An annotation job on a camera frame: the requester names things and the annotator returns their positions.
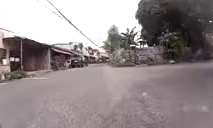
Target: bush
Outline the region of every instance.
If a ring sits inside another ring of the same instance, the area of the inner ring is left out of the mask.
[[[21,79],[21,78],[28,77],[28,75],[26,74],[26,72],[20,71],[20,70],[15,71],[15,72],[11,72],[11,73],[5,74],[5,75],[8,76],[10,80]]]
[[[164,46],[164,58],[168,60],[178,60],[183,58],[186,42],[178,32],[164,33],[160,38],[160,43]]]

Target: gray asphalt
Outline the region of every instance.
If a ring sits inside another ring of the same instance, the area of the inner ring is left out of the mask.
[[[213,61],[94,65],[0,85],[2,128],[213,128]]]

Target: pole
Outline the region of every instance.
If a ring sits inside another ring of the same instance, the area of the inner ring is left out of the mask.
[[[20,39],[20,68],[21,71],[24,71],[24,66],[23,66],[23,39]]]

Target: power line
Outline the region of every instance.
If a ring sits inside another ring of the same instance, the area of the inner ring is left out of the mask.
[[[83,35],[85,38],[87,38],[91,43],[93,43],[95,46],[97,46],[98,48],[100,48],[96,43],[94,43],[94,41],[92,41],[89,37],[87,37],[79,28],[77,28],[50,0],[47,0],[49,4],[52,5],[53,8],[55,8],[55,10],[62,16],[60,16],[59,14],[57,14],[56,12],[52,11],[51,9],[47,8],[48,10],[50,10],[52,13],[54,13],[55,15],[57,15],[58,17],[60,17],[63,20],[66,20],[70,25],[72,25],[81,35]]]
[[[51,11],[53,14],[57,15],[59,18],[61,18],[62,20],[65,20],[64,18],[62,18],[59,14],[57,14],[56,12],[54,12],[53,10],[51,10],[50,8],[48,8],[47,6],[45,6],[43,3],[41,3],[39,0],[36,0],[39,4],[41,4],[42,6],[44,6],[46,9],[48,9],[49,11]]]

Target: awning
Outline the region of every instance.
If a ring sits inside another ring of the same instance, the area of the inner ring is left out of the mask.
[[[69,52],[66,52],[66,51],[62,51],[62,50],[59,50],[59,49],[52,48],[52,50],[55,51],[55,52],[58,52],[58,53],[72,55],[72,53],[69,53]]]

